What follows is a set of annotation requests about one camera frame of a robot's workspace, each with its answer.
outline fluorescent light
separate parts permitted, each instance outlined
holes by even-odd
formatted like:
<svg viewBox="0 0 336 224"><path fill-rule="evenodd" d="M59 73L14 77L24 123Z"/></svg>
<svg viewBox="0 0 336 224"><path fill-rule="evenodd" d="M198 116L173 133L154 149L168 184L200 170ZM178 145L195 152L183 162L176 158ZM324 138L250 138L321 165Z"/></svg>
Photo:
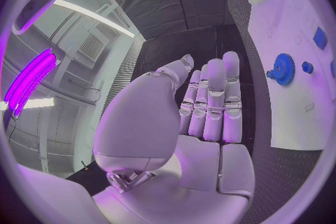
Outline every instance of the fluorescent light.
<svg viewBox="0 0 336 224"><path fill-rule="evenodd" d="M28 100L24 109L26 108L44 108L47 106L54 106L54 98L34 99ZM7 108L5 102L0 102L0 111L4 111Z"/></svg>
<svg viewBox="0 0 336 224"><path fill-rule="evenodd" d="M89 16L91 18L94 18L95 20L98 20L106 25L109 25L110 27L120 31L120 32L123 32L124 34L134 38L134 34L131 33L130 31L126 30L125 28L122 28L121 26L119 26L118 24L115 24L114 22L111 22L110 20L90 11L90 10L87 10L83 7L80 7L76 4L73 4L73 3L69 3L67 1L64 1L64 0L56 0L54 2L54 4L56 4L57 6L61 6L61 7L66 7L66 8L69 8L71 10L74 10L74 11L77 11L79 13L82 13L86 16Z"/></svg>

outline air vent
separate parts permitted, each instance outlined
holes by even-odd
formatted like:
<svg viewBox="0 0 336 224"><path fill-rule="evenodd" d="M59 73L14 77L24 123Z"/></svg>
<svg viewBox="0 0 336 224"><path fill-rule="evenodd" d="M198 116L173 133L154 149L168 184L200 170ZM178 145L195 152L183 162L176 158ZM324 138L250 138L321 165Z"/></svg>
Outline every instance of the air vent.
<svg viewBox="0 0 336 224"><path fill-rule="evenodd" d="M95 62L104 48L105 45L94 35L90 34L78 51Z"/></svg>

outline cable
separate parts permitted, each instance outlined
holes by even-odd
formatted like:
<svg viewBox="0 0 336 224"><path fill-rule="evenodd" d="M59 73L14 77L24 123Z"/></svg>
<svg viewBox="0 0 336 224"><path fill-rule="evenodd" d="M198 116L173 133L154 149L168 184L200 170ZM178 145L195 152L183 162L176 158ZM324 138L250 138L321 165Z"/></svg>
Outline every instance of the cable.
<svg viewBox="0 0 336 224"><path fill-rule="evenodd" d="M15 119L13 116L12 116L12 119L14 120L15 124L14 124L14 128L13 128L13 130L12 130L11 134L10 134L10 137L9 137L9 140L8 140L8 144L10 144L10 143L11 143L11 137L12 137L12 134L13 134L13 132L14 132L15 128L16 128L16 119Z"/></svg>
<svg viewBox="0 0 336 224"><path fill-rule="evenodd" d="M75 84L75 85L77 85L77 86L79 86L79 87L86 88L86 89L88 89L88 90L96 90L96 91L98 92L98 94L99 94L99 98L98 98L97 100L95 100L94 102L99 101L99 99L101 98L101 90L99 90L98 88L85 87L84 85L79 84L79 83L77 83L77 82L71 80L70 78L69 78L69 82L72 83L72 84Z"/></svg>

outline blue gear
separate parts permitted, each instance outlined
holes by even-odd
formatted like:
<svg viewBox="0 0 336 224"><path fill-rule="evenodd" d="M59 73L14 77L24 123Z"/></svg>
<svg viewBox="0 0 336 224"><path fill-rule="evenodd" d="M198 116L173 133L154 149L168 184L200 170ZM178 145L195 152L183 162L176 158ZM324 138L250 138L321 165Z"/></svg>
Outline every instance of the blue gear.
<svg viewBox="0 0 336 224"><path fill-rule="evenodd" d="M295 64L293 58L281 53L274 62L274 70L268 71L267 77L274 79L279 85L287 86L292 83L295 75Z"/></svg>

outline purple light bar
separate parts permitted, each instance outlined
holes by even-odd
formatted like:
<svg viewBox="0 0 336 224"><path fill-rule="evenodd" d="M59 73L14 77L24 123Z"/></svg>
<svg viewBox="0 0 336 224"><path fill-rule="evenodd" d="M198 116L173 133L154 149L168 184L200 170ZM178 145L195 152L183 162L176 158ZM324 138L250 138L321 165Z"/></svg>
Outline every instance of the purple light bar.
<svg viewBox="0 0 336 224"><path fill-rule="evenodd" d="M41 62L46 56L48 56L52 52L52 48L49 48L42 52L40 55L38 55L34 60L31 61L28 66L17 76L17 78L14 80L12 86L7 91L3 101L8 102L10 98L12 97L13 93L16 91L19 84L22 82L22 80L27 76L27 74L39 63Z"/></svg>
<svg viewBox="0 0 336 224"><path fill-rule="evenodd" d="M16 109L16 106L20 102L21 98L25 92L30 88L33 82L44 72L44 70L51 64L55 65L56 56L54 54L49 54L44 59L42 59L34 68L26 74L22 79L21 83L16 87L12 97L9 100L9 107L12 110Z"/></svg>
<svg viewBox="0 0 336 224"><path fill-rule="evenodd" d="M55 69L57 66L56 61L51 63L49 66L47 66L44 71L36 77L35 81L31 84L31 86L26 90L25 94L19 101L16 110L14 111L14 116L18 117L20 116L22 110L24 109L28 99L32 95L32 93L36 90L36 88L40 85L40 83L46 78L46 76Z"/></svg>

